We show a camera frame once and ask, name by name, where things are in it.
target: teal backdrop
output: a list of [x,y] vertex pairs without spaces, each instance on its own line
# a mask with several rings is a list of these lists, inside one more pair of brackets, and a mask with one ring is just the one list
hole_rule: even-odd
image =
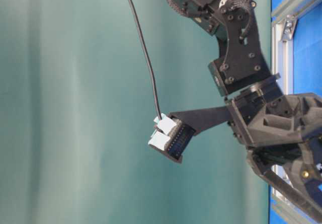
[[[222,106],[218,46],[165,0],[133,0],[164,113]],[[255,0],[270,62],[270,0]],[[268,186],[225,124],[177,165],[127,0],[0,0],[1,224],[262,224]]]

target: white connector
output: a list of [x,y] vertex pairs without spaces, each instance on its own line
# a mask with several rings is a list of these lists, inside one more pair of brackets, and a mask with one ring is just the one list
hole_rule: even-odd
[[170,137],[168,136],[169,132],[177,126],[176,122],[172,120],[171,118],[167,117],[165,114],[161,114],[162,120],[159,120],[158,117],[154,119],[154,122],[157,123],[158,129],[160,129],[162,132],[156,130],[151,136],[150,141],[148,142],[148,145],[153,145],[159,150],[164,151],[167,142],[170,140]]

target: metal bracket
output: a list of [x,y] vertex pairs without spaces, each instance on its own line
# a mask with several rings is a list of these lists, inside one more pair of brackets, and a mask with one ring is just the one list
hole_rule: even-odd
[[292,40],[296,29],[297,18],[294,15],[287,15],[280,23],[283,25],[279,41]]

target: wire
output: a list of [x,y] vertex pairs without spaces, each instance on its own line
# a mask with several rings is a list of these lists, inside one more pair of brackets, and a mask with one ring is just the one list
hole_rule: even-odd
[[157,113],[157,116],[158,116],[159,120],[161,120],[162,117],[161,117],[161,111],[160,111],[159,101],[158,101],[158,98],[157,98],[157,91],[156,91],[156,85],[155,85],[155,77],[154,77],[153,68],[152,68],[152,65],[151,65],[151,60],[150,60],[150,57],[149,57],[148,52],[147,52],[147,49],[146,49],[146,45],[145,45],[144,37],[143,37],[143,34],[142,34],[140,22],[139,22],[139,19],[137,17],[137,13],[136,13],[136,10],[135,10],[133,1],[132,0],[128,0],[128,1],[129,1],[131,10],[132,10],[133,16],[134,16],[134,20],[135,20],[135,23],[136,23],[137,32],[139,34],[139,38],[140,38],[140,42],[141,42],[142,49],[143,49],[143,52],[144,52],[144,56],[145,56],[145,60],[146,60],[146,63],[147,63],[147,67],[148,67],[149,72],[150,72],[150,77],[151,77],[151,82],[152,82],[153,96],[154,96],[154,104],[155,104],[156,113]]
[[252,26],[255,22],[255,15],[254,15],[254,9],[251,6],[251,1],[250,0],[236,0],[232,2],[232,8],[233,9],[244,9],[245,12],[249,15],[249,19],[248,19],[248,23],[246,25],[245,30],[242,32],[242,34],[240,35],[240,39],[244,40],[247,35],[249,34],[249,32],[252,29]]

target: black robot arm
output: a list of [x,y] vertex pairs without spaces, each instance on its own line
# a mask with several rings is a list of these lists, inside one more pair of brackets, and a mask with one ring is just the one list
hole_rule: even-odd
[[[156,119],[149,145],[175,162],[194,135],[228,122],[245,145],[254,172],[298,208],[322,222],[322,99],[285,96],[263,58],[253,0],[166,0],[219,43],[209,64],[225,106],[173,112]],[[242,90],[232,99],[226,96]],[[280,165],[292,185],[272,170]]]

